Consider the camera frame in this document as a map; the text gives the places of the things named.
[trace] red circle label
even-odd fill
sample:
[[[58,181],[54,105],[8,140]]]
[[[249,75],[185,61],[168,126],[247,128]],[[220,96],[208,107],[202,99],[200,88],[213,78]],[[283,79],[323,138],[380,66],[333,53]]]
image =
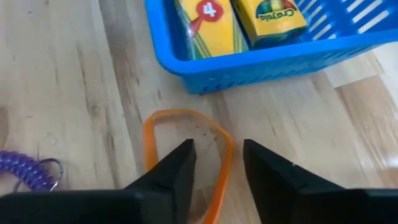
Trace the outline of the red circle label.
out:
[[[197,13],[207,22],[216,22],[223,16],[224,9],[215,0],[203,0],[197,4]]]

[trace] crayola logo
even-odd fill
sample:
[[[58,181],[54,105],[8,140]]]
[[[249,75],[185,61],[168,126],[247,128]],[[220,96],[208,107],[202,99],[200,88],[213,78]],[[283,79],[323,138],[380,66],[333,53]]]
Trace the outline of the crayola logo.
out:
[[[294,16],[297,8],[288,0],[265,0],[256,9],[256,17],[261,21],[272,21]]]

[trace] black plastic object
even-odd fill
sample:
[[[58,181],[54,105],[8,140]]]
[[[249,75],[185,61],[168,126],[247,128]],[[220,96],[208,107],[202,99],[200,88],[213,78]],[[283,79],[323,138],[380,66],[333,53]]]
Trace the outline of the black plastic object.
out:
[[[9,194],[0,198],[0,223],[187,223],[195,161],[188,139],[122,190]]]
[[[262,223],[398,223],[398,190],[344,189],[253,140],[244,165]]]

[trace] crayon box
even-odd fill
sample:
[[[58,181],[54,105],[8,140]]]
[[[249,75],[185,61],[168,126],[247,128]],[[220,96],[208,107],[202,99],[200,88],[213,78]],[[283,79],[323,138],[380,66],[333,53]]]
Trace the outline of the crayon box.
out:
[[[251,47],[271,47],[300,36],[307,22],[294,0],[231,0]]]
[[[189,59],[248,50],[229,0],[175,0],[187,35]]]

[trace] metal key ring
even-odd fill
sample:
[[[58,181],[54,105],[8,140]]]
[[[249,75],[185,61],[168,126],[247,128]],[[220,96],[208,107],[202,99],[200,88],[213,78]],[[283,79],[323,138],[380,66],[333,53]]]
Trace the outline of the metal key ring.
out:
[[[63,176],[63,166],[62,163],[58,160],[58,159],[54,159],[54,158],[48,158],[48,159],[43,159],[41,161],[39,161],[37,164],[41,165],[41,164],[45,164],[46,162],[54,162],[56,164],[58,164],[59,170],[60,170],[60,175],[59,177],[56,179],[56,181],[54,182],[53,186],[51,187],[50,191],[53,191],[54,188],[56,188],[58,186],[58,183],[60,182],[62,176]],[[16,182],[16,184],[14,185],[14,191],[13,192],[18,192],[19,186],[21,185],[22,181],[18,180]]]

